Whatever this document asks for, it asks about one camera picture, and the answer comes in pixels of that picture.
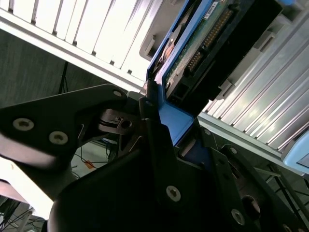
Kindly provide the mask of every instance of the screw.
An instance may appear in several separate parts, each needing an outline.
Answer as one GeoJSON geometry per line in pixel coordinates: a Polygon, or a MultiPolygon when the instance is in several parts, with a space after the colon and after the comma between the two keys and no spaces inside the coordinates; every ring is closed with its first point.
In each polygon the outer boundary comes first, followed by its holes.
{"type": "Polygon", "coordinates": [[[13,126],[19,131],[29,131],[34,127],[34,123],[27,118],[18,118],[14,120],[13,126]]]}
{"type": "Polygon", "coordinates": [[[237,209],[232,209],[231,214],[233,216],[233,219],[241,226],[245,224],[245,218],[241,214],[241,212],[237,209]]]}
{"type": "Polygon", "coordinates": [[[285,229],[286,232],[292,232],[291,228],[288,227],[287,225],[283,224],[282,226],[283,226],[283,228],[285,229]]]}
{"type": "Polygon", "coordinates": [[[122,93],[119,92],[118,90],[114,90],[113,93],[117,96],[117,97],[121,97],[122,93]]]}
{"type": "Polygon", "coordinates": [[[181,195],[179,190],[175,186],[172,185],[168,186],[166,188],[166,193],[172,201],[174,202],[180,201],[181,195]]]}
{"type": "Polygon", "coordinates": [[[62,131],[54,131],[51,132],[49,135],[49,141],[52,144],[64,145],[68,142],[68,140],[69,140],[68,136],[62,131]]]}
{"type": "Polygon", "coordinates": [[[230,150],[233,154],[237,154],[237,150],[235,148],[231,147],[230,150]]]}
{"type": "Polygon", "coordinates": [[[211,135],[211,132],[210,132],[209,130],[207,130],[207,129],[205,129],[204,132],[205,132],[205,134],[207,134],[207,135],[211,135]]]}

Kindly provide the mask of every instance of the label sticker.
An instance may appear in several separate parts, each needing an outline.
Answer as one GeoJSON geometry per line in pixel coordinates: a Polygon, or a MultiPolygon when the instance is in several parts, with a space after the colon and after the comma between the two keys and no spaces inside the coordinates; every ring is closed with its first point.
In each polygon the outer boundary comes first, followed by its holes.
{"type": "Polygon", "coordinates": [[[212,12],[214,11],[214,9],[216,8],[216,6],[218,5],[218,1],[214,1],[213,4],[211,5],[211,7],[209,8],[208,12],[205,14],[204,19],[209,19],[209,17],[211,16],[212,12]]]}

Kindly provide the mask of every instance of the gray wall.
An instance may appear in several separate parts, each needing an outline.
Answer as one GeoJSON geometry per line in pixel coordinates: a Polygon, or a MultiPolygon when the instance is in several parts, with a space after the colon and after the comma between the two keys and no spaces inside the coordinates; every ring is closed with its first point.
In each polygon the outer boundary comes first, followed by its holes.
{"type": "MultiPolygon", "coordinates": [[[[65,61],[0,30],[0,108],[56,95],[65,61]]],[[[69,64],[69,91],[107,83],[69,64]]]]}

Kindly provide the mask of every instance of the green circuit board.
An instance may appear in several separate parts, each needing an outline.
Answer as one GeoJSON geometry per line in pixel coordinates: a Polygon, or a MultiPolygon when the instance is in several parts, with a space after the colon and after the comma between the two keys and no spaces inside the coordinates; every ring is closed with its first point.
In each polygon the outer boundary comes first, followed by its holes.
{"type": "Polygon", "coordinates": [[[166,78],[166,83],[173,84],[174,78],[181,74],[186,67],[189,69],[193,69],[195,67],[201,58],[201,54],[198,52],[199,47],[201,45],[211,45],[211,42],[215,39],[216,34],[220,31],[220,26],[223,27],[222,20],[225,18],[227,2],[228,1],[225,0],[214,1],[212,3],[212,6],[207,11],[187,45],[170,69],[166,78]]]}

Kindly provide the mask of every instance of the circuit board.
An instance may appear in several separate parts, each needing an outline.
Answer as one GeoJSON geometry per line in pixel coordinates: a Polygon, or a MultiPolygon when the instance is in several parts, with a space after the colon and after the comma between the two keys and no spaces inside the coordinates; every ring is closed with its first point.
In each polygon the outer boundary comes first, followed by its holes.
{"type": "Polygon", "coordinates": [[[225,22],[232,15],[233,11],[227,7],[229,5],[228,2],[225,0],[212,3],[212,6],[167,74],[167,87],[173,84],[175,77],[182,75],[185,68],[188,68],[190,71],[194,70],[203,56],[199,48],[202,46],[203,50],[207,50],[224,27],[225,22]]]}

